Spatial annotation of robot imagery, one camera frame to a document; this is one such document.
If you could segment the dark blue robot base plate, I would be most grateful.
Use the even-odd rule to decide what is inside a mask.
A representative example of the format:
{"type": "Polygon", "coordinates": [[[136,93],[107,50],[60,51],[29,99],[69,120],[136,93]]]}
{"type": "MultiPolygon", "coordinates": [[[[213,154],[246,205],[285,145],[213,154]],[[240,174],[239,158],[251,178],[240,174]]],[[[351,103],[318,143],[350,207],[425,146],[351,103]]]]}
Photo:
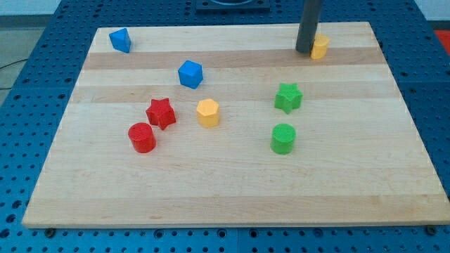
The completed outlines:
{"type": "Polygon", "coordinates": [[[194,0],[196,13],[211,11],[269,11],[270,0],[194,0]]]}

